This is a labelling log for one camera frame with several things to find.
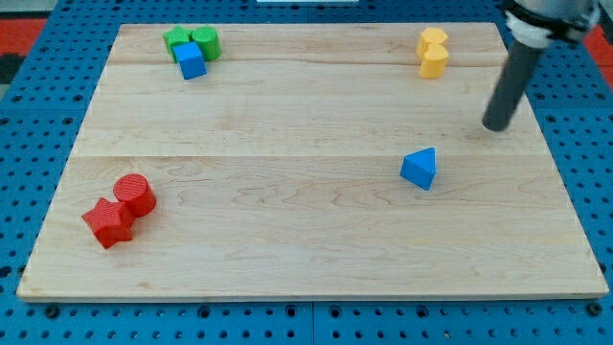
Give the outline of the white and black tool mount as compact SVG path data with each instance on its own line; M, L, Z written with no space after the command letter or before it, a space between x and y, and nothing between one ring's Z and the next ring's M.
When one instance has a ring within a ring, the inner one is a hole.
M555 40L579 43L601 16L596 0L504 0L502 10L513 37L534 49Z

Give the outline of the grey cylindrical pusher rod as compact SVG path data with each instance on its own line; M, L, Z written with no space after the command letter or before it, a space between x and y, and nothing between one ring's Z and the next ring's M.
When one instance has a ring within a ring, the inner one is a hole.
M506 130L545 50L515 40L482 118L485 128Z

